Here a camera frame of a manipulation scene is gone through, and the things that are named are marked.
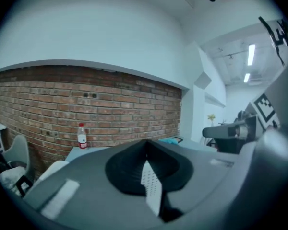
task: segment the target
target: white chair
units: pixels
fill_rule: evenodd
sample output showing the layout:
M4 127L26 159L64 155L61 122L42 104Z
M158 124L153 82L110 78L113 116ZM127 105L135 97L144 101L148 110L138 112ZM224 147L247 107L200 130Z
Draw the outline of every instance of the white chair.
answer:
M7 151L2 153L7 163L21 162L25 164L25 177L31 182L34 182L34 169L32 167L27 140L23 135L17 135L12 143L12 146Z

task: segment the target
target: red brick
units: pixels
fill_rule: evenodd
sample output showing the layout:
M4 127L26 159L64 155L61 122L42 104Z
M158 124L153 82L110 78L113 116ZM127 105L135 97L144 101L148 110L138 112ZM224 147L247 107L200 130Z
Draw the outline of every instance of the red brick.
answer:
M150 115L166 115L166 111L149 111Z
M30 93L30 88L20 88L21 93Z
M158 120L158 121L150 121L149 125L154 126L154 125L165 125L166 120Z
M164 106L162 106L162 105L155 105L155 109L156 109L156 110L163 110L163 109L164 109Z
M133 120L134 121L149 121L149 120L153 120L154 117L153 116L134 116Z
M140 139L146 138L146 137L147 137L147 133L138 134L138 138L140 138Z
M92 120L97 121L119 121L120 116L119 115L96 115L92 117Z
M59 117L59 118L70 118L70 119L75 119L76 118L76 114L75 113L59 112L59 111L53 111L53 116L54 117Z
M140 122L138 122L138 125L137 125L138 127L142 127L142 126L149 126L149 122L147 122L147 121L140 121Z
M162 101L162 100L150 100L151 104L156 104L156 105L166 105L167 102L166 101Z
M30 87L35 87L35 88L44 88L45 83L44 82L31 82Z
M143 93L143 92L136 92L131 90L121 90L122 95L129 95L129 96L135 96L135 97L143 97L143 98L154 98L155 95L150 93Z
M66 126L53 125L52 128L55 131L66 132L66 133L75 133L76 134L78 131L78 128L71 128L71 127L66 127Z
M25 129L25 130L29 130L29 131L34 132L34 133L41 133L41 130L38 127L32 127L32 126L29 126L29 125L21 124L20 128L21 129Z
M121 89L110 88L110 87L92 87L92 92L110 93L110 94L121 94Z
M43 124L43 128L52 130L52 124L45 123Z
M31 94L30 100L41 101L41 102L52 102L54 98L52 96Z
M46 137L46 141L48 141L48 142L54 142L54 138L53 138L53 137Z
M111 123L110 122L99 122L98 123L99 128L111 128Z
M135 139L137 137L136 134L128 134L128 135L113 135L113 140L128 140Z
M99 107L97 110L97 113L98 114L112 114L112 109Z
M71 91L70 90L58 90L59 96L70 96Z
M92 91L92 87L91 85L86 85L86 84L81 84L79 86L79 90L81 91Z
M114 100L118 102L135 102L135 103L139 102L139 98L136 97L117 96L117 95L114 96Z
M128 109L113 109L114 115L138 115L139 110L128 110Z
M41 122L51 123L51 124L56 124L57 123L57 119L53 118L53 117L38 116L38 120L41 121Z
M172 102L180 102L179 99L176 99L176 98L173 98L173 97L168 97L168 96L164 96L164 100L172 101Z
M150 99L147 98L140 98L140 103L149 104Z
M34 114L43 114L43 110L42 109L38 109L38 108L34 108L34 107L29 107L28 108L28 112L30 113L34 113Z
M148 136L163 135L164 133L165 133L164 130L151 131L151 132L148 132Z
M65 90L78 90L79 85L73 83L56 83L54 85L55 89L65 89Z
M149 110L140 110L139 115L149 115Z
M132 121L132 116L129 116L129 115L120 116L120 120L121 121Z
M68 119L58 118L58 125L68 125Z
M166 97L163 96L163 95L157 95L157 94L156 94L156 99L157 99L157 100L164 100L164 98L166 98Z
M84 128L96 128L97 127L97 123L92 122L92 121L87 121L87 122L86 121L69 121L68 125L72 127L79 127L80 123L84 124Z
M83 77L74 78L72 81L74 83L87 83L87 84L90 83L90 79L89 78L83 78Z
M164 110L175 110L176 108L174 106L164 106Z
M91 100L92 106L103 106L103 107L120 107L120 103L117 102L106 102L106 101L95 101Z
M120 134L130 134L131 132L131 128L120 128Z
M53 102L63 103L63 104L64 103L65 104L76 104L77 103L77 98L54 96L53 97Z
M153 126L153 130L162 130L163 126Z
M38 107L38 102L37 101L30 101L29 106L31 107Z
M53 82L46 82L45 88L50 88L50 89L54 88L54 83Z
M30 114L30 118L33 120L38 120L40 116L36 115L36 114Z
M32 125L32 126L34 126L34 127L39 127L39 128L42 128L42 127L43 127L43 123L40 123L40 122L37 122L37 121L29 120L28 124L29 124L29 125Z
M152 93L153 94L159 94L159 95L167 95L168 94L166 91L156 90L156 89L152 89Z
M91 106L70 106L69 110L71 112L78 112L78 113L97 113L97 107Z
M111 95L111 94L99 94L98 99L105 100L105 101L112 101L113 95Z
M141 81L141 80L137 80L136 81L137 85L142 85L142 86L146 86L146 87L150 87L150 88L155 88L156 86L151 83L151 82L145 82L145 81Z
M137 122L113 122L112 127L113 128L124 128L124 127L137 127Z
M58 106L57 104L53 104L53 103L45 103L45 102L39 102L38 103L38 107L45 108L45 109L56 110L57 106Z
M60 133L59 134L59 138L77 140L77 135L76 134Z
M56 139L56 143L60 145L66 145L66 146L78 146L78 142L75 140L62 140L62 139Z
M155 106L150 105L150 104L134 104L134 108L135 109L154 109Z
M72 97L84 97L84 94L87 94L87 92L81 92L81 91L72 91L71 96Z
M90 99L83 99L83 98L78 98L79 105L91 105L91 100Z
M77 113L76 117L79 120L90 120L91 119L91 115L90 114Z
M118 134L119 129L91 129L91 134L96 135L112 135L112 134Z
M98 140L112 140L112 136L98 136Z
M148 88L148 87L145 87L145 86L141 86L141 87L140 87L140 91L141 91L141 92L148 92L148 93L150 93L150 92L151 92L151 88Z
M116 145L119 145L119 143L114 142L114 141L92 141L91 142L92 147L112 147Z

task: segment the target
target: brick wall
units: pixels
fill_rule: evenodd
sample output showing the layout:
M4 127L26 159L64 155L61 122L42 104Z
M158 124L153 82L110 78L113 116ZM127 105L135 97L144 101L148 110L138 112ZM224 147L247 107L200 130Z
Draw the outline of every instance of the brick wall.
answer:
M180 89L124 73L70 66L0 73L0 122L8 127L8 143L24 134L40 172L78 145L80 122L91 147L175 135L180 102Z

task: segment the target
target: white wall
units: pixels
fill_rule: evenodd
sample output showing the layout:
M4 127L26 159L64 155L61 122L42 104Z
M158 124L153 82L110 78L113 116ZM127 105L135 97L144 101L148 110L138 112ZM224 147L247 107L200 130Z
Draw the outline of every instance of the white wall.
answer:
M282 13L270 0L201 0L194 11L182 20L188 42L202 45L232 31L282 18Z
M226 91L223 80L216 70L212 59L201 49L199 49L205 73L211 79L211 83L205 88L205 92L216 98L223 105L226 104Z
M249 102L263 93L267 86L227 86L226 87L226 123L234 122L239 111L244 111Z
M186 78L193 88L190 88L182 99L180 134L200 142L203 128L211 124L209 122L207 125L207 115L216 115L215 124L223 121L226 91L212 60L196 42L186 46L185 67ZM194 85L203 72L211 80L205 89Z
M181 70L181 27L157 7L143 0L27 1L30 6L19 2L0 30L0 70L81 60L189 87Z

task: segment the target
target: white cloth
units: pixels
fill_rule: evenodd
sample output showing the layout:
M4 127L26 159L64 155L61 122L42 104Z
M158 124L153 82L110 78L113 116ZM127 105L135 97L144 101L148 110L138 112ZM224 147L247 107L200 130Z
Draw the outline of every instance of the white cloth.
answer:
M0 174L1 185L4 188L9 189L20 196L20 192L18 191L15 184L24 174L25 174L24 167L16 167L16 168L3 171ZM26 183L23 183L21 187L25 191L28 185Z

